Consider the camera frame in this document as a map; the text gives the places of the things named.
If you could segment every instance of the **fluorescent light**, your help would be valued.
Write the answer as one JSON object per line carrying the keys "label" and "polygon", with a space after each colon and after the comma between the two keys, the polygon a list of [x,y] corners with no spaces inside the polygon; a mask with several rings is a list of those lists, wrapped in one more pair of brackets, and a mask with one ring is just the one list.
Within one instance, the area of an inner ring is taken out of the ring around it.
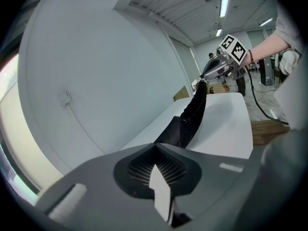
{"label": "fluorescent light", "polygon": [[221,28],[217,30],[217,34],[216,34],[216,37],[218,37],[221,33]]}
{"label": "fluorescent light", "polygon": [[267,23],[271,22],[272,20],[273,20],[273,18],[270,18],[270,19],[266,20],[265,22],[263,22],[260,26],[264,26]]}
{"label": "fluorescent light", "polygon": [[227,12],[229,0],[221,0],[220,1],[220,17],[224,17]]}

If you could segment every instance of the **ceiling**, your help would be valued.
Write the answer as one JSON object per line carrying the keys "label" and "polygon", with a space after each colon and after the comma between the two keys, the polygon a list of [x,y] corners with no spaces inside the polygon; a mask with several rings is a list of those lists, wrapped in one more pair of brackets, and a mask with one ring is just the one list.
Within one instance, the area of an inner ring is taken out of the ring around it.
{"label": "ceiling", "polygon": [[132,0],[131,4],[159,16],[175,26],[194,45],[221,35],[259,28],[269,18],[267,27],[275,27],[275,0],[229,0],[227,14],[220,18],[220,0]]}

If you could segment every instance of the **person's arm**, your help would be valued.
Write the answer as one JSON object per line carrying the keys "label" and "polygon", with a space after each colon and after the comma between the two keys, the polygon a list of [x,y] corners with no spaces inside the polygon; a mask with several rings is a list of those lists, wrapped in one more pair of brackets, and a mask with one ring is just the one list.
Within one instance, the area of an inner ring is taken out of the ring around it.
{"label": "person's arm", "polygon": [[[288,49],[289,47],[290,45],[287,42],[285,42],[277,34],[273,33],[262,43],[253,48],[251,50],[251,54],[255,62],[264,59],[266,57],[275,55],[281,51]],[[250,63],[251,63],[250,53],[248,51],[241,63],[241,67],[244,67],[245,65],[248,65]]]}

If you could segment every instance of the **black cloth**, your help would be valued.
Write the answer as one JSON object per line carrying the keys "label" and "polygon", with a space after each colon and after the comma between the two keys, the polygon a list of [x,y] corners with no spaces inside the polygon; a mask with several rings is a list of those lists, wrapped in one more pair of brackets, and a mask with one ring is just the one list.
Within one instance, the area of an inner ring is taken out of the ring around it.
{"label": "black cloth", "polygon": [[238,92],[240,92],[242,94],[245,94],[245,92],[246,92],[246,83],[245,83],[244,76],[239,78],[239,79],[237,79],[236,80],[236,84],[237,84]]}
{"label": "black cloth", "polygon": [[205,110],[206,83],[200,81],[196,86],[196,94],[179,116],[174,116],[154,143],[166,143],[186,148],[197,132]]}

